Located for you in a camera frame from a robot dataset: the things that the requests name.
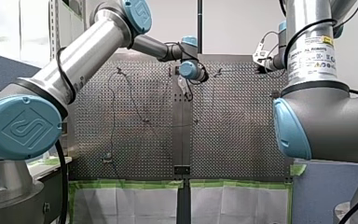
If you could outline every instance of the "yellow warning label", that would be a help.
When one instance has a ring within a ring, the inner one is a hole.
[[[323,36],[322,36],[322,42],[325,43],[325,44],[329,44],[329,45],[331,45],[331,46],[334,46],[333,38],[331,38],[331,37],[329,37],[329,36],[323,35]]]

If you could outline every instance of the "robot logo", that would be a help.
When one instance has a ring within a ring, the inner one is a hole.
[[[52,127],[53,125],[36,111],[27,108],[11,121],[2,133],[22,146],[33,149]]]
[[[139,1],[135,6],[136,13],[143,20],[143,23],[146,24],[150,20],[150,15],[147,10],[147,5],[145,1]]]

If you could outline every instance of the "warning label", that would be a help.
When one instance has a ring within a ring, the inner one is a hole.
[[[289,80],[298,76],[324,73],[335,76],[336,58],[333,39],[328,36],[309,37],[303,49],[289,54]]]

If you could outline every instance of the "perforated metal panel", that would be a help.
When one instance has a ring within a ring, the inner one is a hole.
[[[292,160],[277,148],[270,95],[287,77],[256,74],[247,56],[200,60],[217,76],[194,90],[192,178],[284,181]]]
[[[71,111],[78,153],[71,178],[117,178],[115,166],[120,178],[172,178],[170,67],[118,54],[82,89]]]
[[[211,75],[221,74],[194,88],[192,144],[182,145],[191,149],[179,151],[181,161],[191,156],[191,178],[285,181],[292,160],[277,149],[270,94],[283,88],[287,78],[262,78],[247,56],[202,55],[200,61]],[[117,67],[132,88],[116,74]],[[178,125],[173,117],[180,113],[172,107],[172,68],[123,54],[103,66],[70,110],[69,147],[78,154],[72,179],[117,178],[114,166],[120,178],[173,178],[173,156],[178,156],[173,138],[186,135],[172,130]],[[103,162],[109,153],[114,163]]]

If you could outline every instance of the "light blue joint cap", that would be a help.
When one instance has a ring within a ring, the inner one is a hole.
[[[280,24],[279,24],[279,32],[282,32],[286,30],[286,21],[282,21]]]
[[[152,14],[145,0],[122,0],[124,11],[133,28],[141,35],[152,28]]]
[[[291,106],[282,98],[274,101],[275,135],[279,150],[288,157],[310,160],[310,143]]]
[[[0,100],[0,160],[40,156],[57,142],[61,131],[61,115],[49,101],[31,95]]]
[[[341,25],[338,30],[334,32],[334,38],[340,38],[342,36],[342,33],[344,33],[344,25]]]
[[[185,44],[194,46],[194,47],[196,47],[196,48],[199,46],[199,41],[198,41],[198,39],[197,39],[195,36],[193,36],[193,35],[184,36],[184,37],[182,38],[182,43],[185,43]]]
[[[184,62],[179,66],[179,74],[185,79],[197,78],[197,66],[192,62]]]

